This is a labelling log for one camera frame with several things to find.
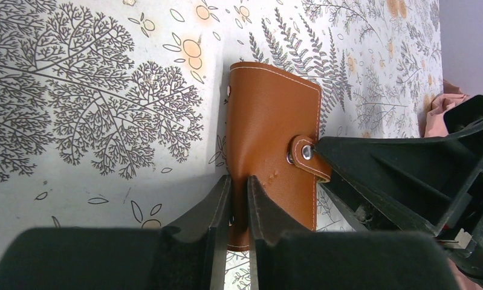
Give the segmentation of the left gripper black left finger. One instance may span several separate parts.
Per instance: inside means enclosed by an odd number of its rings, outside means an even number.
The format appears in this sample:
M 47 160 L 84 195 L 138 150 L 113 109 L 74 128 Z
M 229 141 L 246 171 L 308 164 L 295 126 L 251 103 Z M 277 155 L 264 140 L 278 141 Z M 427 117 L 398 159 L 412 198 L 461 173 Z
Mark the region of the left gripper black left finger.
M 169 225 L 32 228 L 1 258 L 2 289 L 222 289 L 232 180 Z

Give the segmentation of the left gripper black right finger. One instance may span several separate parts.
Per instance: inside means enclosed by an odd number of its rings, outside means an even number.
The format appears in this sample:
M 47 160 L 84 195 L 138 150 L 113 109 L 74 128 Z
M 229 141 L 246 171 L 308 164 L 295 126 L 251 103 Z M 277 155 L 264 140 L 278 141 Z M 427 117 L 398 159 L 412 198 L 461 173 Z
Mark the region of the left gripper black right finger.
M 253 289 L 458 289 L 429 236 L 403 231 L 313 232 L 247 181 Z

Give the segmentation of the brown leather card holder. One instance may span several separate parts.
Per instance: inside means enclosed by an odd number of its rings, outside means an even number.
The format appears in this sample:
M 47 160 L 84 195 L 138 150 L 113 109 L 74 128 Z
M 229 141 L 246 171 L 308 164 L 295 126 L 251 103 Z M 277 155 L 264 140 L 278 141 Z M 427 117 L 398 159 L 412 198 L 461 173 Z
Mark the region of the brown leather card holder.
M 224 152 L 233 189 L 228 250 L 250 248 L 250 176 L 292 218 L 315 230 L 317 183 L 329 182 L 332 174 L 314 153 L 320 86 L 275 66 L 238 62 L 230 67 L 228 95 Z

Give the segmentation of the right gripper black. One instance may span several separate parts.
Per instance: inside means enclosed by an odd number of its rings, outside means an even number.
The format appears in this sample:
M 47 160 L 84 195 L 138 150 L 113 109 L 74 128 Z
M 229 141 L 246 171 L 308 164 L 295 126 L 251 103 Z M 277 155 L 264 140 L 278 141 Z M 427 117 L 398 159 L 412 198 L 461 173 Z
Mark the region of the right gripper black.
M 422 231 L 483 277 L 483 94 L 442 120 L 444 137 L 323 137 L 315 154 L 333 168 L 326 191 L 365 229 Z

